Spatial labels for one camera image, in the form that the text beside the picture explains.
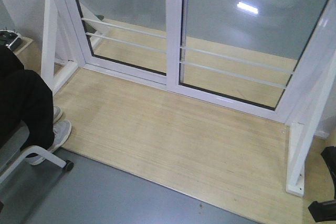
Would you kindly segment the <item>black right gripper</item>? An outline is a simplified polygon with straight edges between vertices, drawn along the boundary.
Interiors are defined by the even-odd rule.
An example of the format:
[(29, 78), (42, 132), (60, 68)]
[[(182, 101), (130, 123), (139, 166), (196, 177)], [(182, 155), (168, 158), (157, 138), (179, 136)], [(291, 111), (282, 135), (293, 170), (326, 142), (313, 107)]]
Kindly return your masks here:
[(329, 170), (333, 186), (334, 199), (324, 202), (313, 201), (308, 210), (315, 222), (335, 221), (335, 146), (328, 146), (322, 152), (321, 156)]

